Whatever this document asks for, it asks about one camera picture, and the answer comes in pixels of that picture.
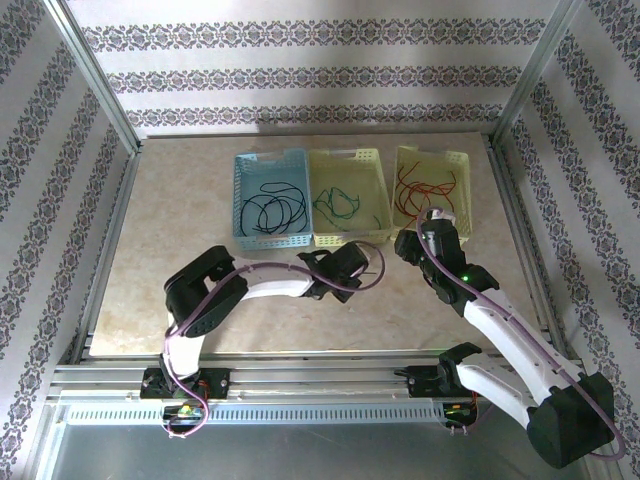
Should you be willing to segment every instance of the black wire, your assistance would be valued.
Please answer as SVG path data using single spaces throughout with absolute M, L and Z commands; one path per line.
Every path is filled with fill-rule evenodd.
M 284 187 L 272 190 L 270 188 L 270 186 L 272 185 Z M 299 194 L 300 198 L 294 198 L 289 195 L 279 195 L 281 193 L 290 191 Z M 258 193 L 248 198 L 242 204 L 242 209 L 240 210 L 240 232 L 242 233 L 242 235 L 244 235 L 245 237 L 247 236 L 244 230 L 244 214 L 245 208 L 249 204 L 254 205 L 259 209 L 256 223 L 254 226 L 252 226 L 252 230 L 256 232 L 267 235 L 286 233 L 289 227 L 291 227 L 303 217 L 304 225 L 295 233 L 300 233 L 307 228 L 307 225 L 309 224 L 309 217 L 307 214 L 307 202 L 302 190 L 288 182 L 267 182 L 262 184 L 262 186 L 260 187 L 260 192 L 262 193 Z M 298 207 L 294 212 L 295 204 L 297 204 Z M 267 211 L 267 209 L 275 205 L 278 205 L 280 207 L 280 218 L 277 223 L 270 223 L 269 212 Z

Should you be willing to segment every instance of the purple cable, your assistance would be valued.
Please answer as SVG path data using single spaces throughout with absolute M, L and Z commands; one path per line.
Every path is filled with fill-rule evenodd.
M 569 375 L 564 369 L 562 369 L 562 366 L 555 360 L 555 358 L 553 358 L 553 356 L 550 355 L 542 347 L 542 345 L 540 345 L 538 343 L 538 341 L 529 333 L 529 331 L 526 328 L 524 328 L 522 326 L 522 324 L 520 323 L 520 321 L 516 317 L 511 315 L 507 310 L 502 308 L 500 305 L 498 305 L 496 302 L 491 300 L 489 297 L 487 297 L 486 295 L 482 294 L 482 292 L 476 290 L 472 286 L 464 283 L 462 280 L 460 280 L 458 277 L 456 277 L 453 273 L 451 273 L 449 270 L 447 270 L 444 267 L 444 265 L 442 265 L 440 263 L 440 261 L 436 258 L 436 256 L 431 252 L 431 249 L 429 248 L 429 245 L 427 245 L 427 242 L 423 237 L 422 228 L 421 228 L 422 227 L 422 223 L 424 222 L 425 216 L 427 215 L 427 213 L 429 213 L 431 211 L 436 211 L 438 213 L 442 213 L 443 212 L 442 208 L 440 208 L 440 207 L 430 207 L 430 208 L 427 208 L 427 209 L 423 210 L 422 212 L 420 212 L 420 215 L 418 215 L 418 219 L 416 221 L 416 232 L 418 233 L 418 240 L 420 241 L 420 245 L 422 245 L 422 248 L 424 249 L 425 253 L 427 254 L 427 257 L 429 257 L 429 260 L 431 260 L 433 262 L 433 264 L 438 268 L 438 270 L 440 270 L 449 280 L 451 280 L 453 283 L 455 283 L 459 287 L 464 288 L 469 293 L 472 293 L 476 298 L 479 298 L 479 299 L 483 300 L 484 302 L 486 302 L 491 308 L 493 308 L 506 321 L 511 322 L 511 324 L 516 327 L 518 332 L 523 337 L 526 338 L 526 340 L 529 342 L 529 345 L 537 353 L 539 353 L 543 358 L 545 358 L 545 360 L 551 364 L 551 366 L 554 368 L 554 370 L 558 371 L 558 373 L 560 374 L 560 376 L 562 376 L 562 378 L 564 378 L 567 382 L 569 382 L 569 384 L 573 388 L 576 389 L 576 391 L 582 396 L 582 398 L 585 399 L 585 401 L 589 404 L 589 406 L 591 408 L 593 408 L 593 410 L 598 414 L 598 416 L 607 425 L 607 427 L 609 427 L 609 429 L 611 429 L 611 431 L 613 432 L 616 440 L 618 441 L 618 452 L 613 454 L 613 455 L 602 455 L 602 454 L 599 454 L 599 453 L 593 453 L 592 452 L 592 453 L 590 453 L 590 455 L 595 457 L 595 458 L 599 458 L 600 460 L 606 460 L 606 461 L 616 461 L 616 460 L 620 460 L 622 457 L 624 457 L 625 456 L 625 450 L 626 450 L 624 437 L 620 433 L 620 430 L 618 430 L 618 428 L 614 425 L 613 421 L 606 414 L 606 412 L 604 410 L 602 410 L 600 405 L 598 405 L 596 403 L 596 401 L 593 398 L 591 398 L 591 396 L 589 396 L 589 394 L 587 392 L 584 391 L 584 389 L 578 384 L 578 382 L 576 382 L 573 378 L 571 378 L 571 375 Z
M 380 283 L 380 281 L 382 281 L 382 277 L 384 276 L 384 273 L 386 271 L 386 262 L 384 260 L 384 255 L 382 254 L 382 251 L 378 247 L 376 247 L 375 245 L 369 242 L 365 242 L 362 240 L 353 240 L 352 242 L 355 244 L 365 245 L 373 249 L 378 254 L 378 257 L 380 257 L 380 272 L 378 273 L 378 276 L 375 278 L 373 282 L 365 285 L 364 287 L 358 287 L 358 288 L 345 287 L 343 285 L 340 285 L 338 283 L 335 283 L 329 280 L 326 277 L 323 277 L 318 273 L 315 273 L 309 270 L 308 268 L 299 267 L 298 265 L 290 265 L 288 263 L 283 263 L 283 262 L 255 263 L 253 265 L 247 265 L 245 267 L 238 268 L 237 270 L 234 270 L 229 275 L 224 277 L 222 280 L 216 283 L 215 287 L 211 289 L 211 291 L 207 294 L 207 296 L 204 297 L 202 302 L 200 302 L 200 304 L 195 308 L 195 310 L 191 313 L 191 315 L 189 315 L 189 317 L 182 323 L 182 325 L 180 325 L 180 327 L 176 328 L 173 331 L 171 331 L 172 327 L 169 327 L 169 329 L 165 333 L 165 339 L 164 339 L 164 355 L 169 359 L 169 361 L 167 362 L 167 371 L 169 372 L 169 376 L 183 392 L 185 392 L 187 395 L 194 398 L 195 400 L 198 400 L 202 404 L 202 407 L 204 410 L 203 415 L 200 418 L 200 421 L 196 425 L 194 425 L 190 430 L 181 434 L 174 433 L 171 430 L 171 421 L 169 421 L 165 430 L 169 433 L 170 436 L 186 438 L 189 435 L 194 434 L 205 425 L 205 423 L 207 422 L 207 419 L 209 418 L 210 410 L 209 410 L 208 402 L 203 397 L 195 393 L 193 390 L 189 389 L 184 383 L 180 381 L 179 378 L 177 378 L 177 375 L 175 375 L 175 373 L 173 372 L 173 367 L 171 367 L 171 358 L 169 357 L 169 340 L 175 336 L 184 334 L 187 331 L 187 329 L 191 326 L 191 324 L 195 321 L 195 319 L 198 318 L 200 313 L 202 313 L 202 311 L 205 309 L 209 301 L 211 301 L 211 299 L 213 299 L 213 297 L 217 295 L 220 289 L 224 287 L 232 278 L 252 270 L 257 270 L 260 268 L 283 268 L 285 270 L 294 270 L 296 272 L 304 273 L 306 275 L 311 275 L 316 280 L 319 280 L 322 283 L 329 285 L 330 287 L 333 287 L 337 290 L 342 290 L 344 292 L 352 292 L 352 293 L 363 292 L 365 290 L 369 290 L 375 287 Z

